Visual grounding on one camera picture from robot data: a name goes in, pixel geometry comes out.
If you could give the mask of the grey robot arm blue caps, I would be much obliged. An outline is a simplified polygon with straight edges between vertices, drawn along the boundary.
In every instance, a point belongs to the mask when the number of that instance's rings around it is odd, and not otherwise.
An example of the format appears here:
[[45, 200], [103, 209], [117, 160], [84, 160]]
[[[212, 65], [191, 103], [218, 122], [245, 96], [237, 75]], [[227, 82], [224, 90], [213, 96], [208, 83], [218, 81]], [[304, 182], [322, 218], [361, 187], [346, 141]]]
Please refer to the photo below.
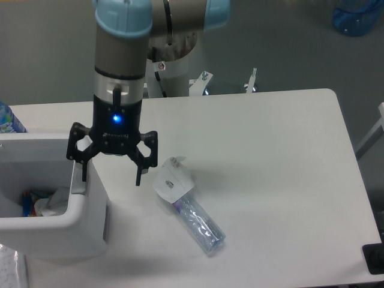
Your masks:
[[81, 166], [97, 154], [128, 156], [141, 176], [158, 164], [158, 134], [139, 130], [150, 40], [224, 26], [229, 1], [94, 1], [95, 88], [91, 127], [75, 122], [67, 158]]

